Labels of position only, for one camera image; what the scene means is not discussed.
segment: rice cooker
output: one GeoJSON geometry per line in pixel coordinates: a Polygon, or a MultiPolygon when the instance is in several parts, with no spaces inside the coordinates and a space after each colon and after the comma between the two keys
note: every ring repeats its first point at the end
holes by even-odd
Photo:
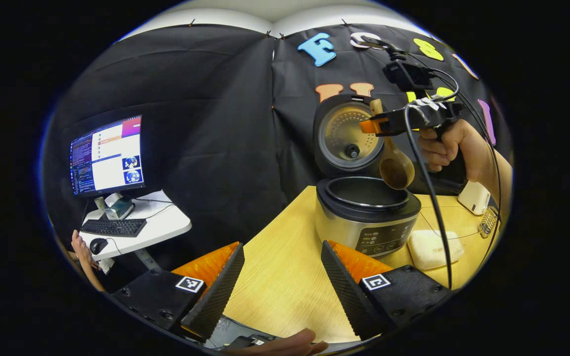
{"type": "Polygon", "coordinates": [[[314,156],[325,178],[316,186],[315,227],[321,241],[378,257],[405,245],[421,202],[380,178],[384,141],[362,133],[359,124],[372,116],[371,100],[334,95],[316,110],[314,156]]]}

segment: wooden table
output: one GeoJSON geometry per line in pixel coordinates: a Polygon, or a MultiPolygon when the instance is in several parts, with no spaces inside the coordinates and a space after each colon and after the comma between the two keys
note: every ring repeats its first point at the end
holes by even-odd
{"type": "MultiPolygon", "coordinates": [[[[430,197],[417,197],[422,208],[414,230],[430,226],[439,230],[430,197]]],[[[245,264],[224,315],[280,337],[309,327],[316,333],[314,342],[359,341],[321,262],[322,244],[314,226],[315,200],[315,187],[307,187],[244,246],[245,264]]],[[[446,230],[457,233],[465,250],[452,264],[452,288],[460,288],[477,271],[489,239],[478,233],[481,217],[460,205],[456,196],[437,196],[437,201],[446,230]]],[[[408,245],[380,261],[393,268],[413,264],[408,245]]],[[[424,272],[447,285],[445,266],[424,272]]]]}

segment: computer monitor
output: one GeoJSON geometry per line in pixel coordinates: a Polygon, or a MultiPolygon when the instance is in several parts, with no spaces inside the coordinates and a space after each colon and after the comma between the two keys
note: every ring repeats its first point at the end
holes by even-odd
{"type": "Polygon", "coordinates": [[[140,155],[142,115],[101,126],[70,144],[70,178],[76,196],[144,187],[140,155]]]}

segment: white wall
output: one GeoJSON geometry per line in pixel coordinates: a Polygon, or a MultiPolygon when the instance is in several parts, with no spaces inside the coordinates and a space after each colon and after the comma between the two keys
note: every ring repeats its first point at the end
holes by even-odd
{"type": "Polygon", "coordinates": [[[217,23],[220,25],[229,25],[235,27],[243,27],[245,29],[270,33],[274,37],[278,37],[279,33],[289,35],[302,30],[313,29],[329,25],[341,24],[342,19],[347,23],[370,23],[374,25],[387,25],[398,27],[400,29],[411,30],[424,34],[428,34],[425,30],[414,25],[407,18],[391,9],[375,9],[367,6],[323,6],[315,9],[302,10],[274,23],[269,22],[258,16],[253,16],[240,11],[229,9],[186,9],[181,11],[170,11],[159,14],[152,18],[137,29],[131,31],[120,40],[139,34],[141,32],[160,29],[161,27],[169,27],[174,25],[185,25],[192,20],[194,23],[217,23]]]}

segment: human hand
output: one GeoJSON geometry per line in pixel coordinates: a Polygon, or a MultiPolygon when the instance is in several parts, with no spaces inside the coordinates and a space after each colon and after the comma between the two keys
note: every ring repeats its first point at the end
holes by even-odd
{"type": "Polygon", "coordinates": [[[329,347],[326,342],[311,345],[316,333],[310,329],[302,329],[289,338],[273,340],[262,345],[244,347],[243,349],[223,350],[230,356],[307,356],[314,355],[329,347]]]}
{"type": "Polygon", "coordinates": [[[436,138],[434,129],[419,129],[418,144],[430,169],[441,171],[457,158],[461,149],[468,180],[479,183],[485,180],[482,175],[490,171],[493,162],[491,151],[488,142],[466,120],[459,119],[452,124],[441,136],[441,142],[436,138]]]}
{"type": "Polygon", "coordinates": [[[91,259],[91,251],[83,241],[83,238],[79,235],[79,232],[74,230],[72,233],[72,248],[74,252],[79,257],[79,261],[81,262],[81,266],[83,268],[92,267],[96,270],[100,270],[100,266],[98,266],[98,262],[93,261],[91,259]]]}

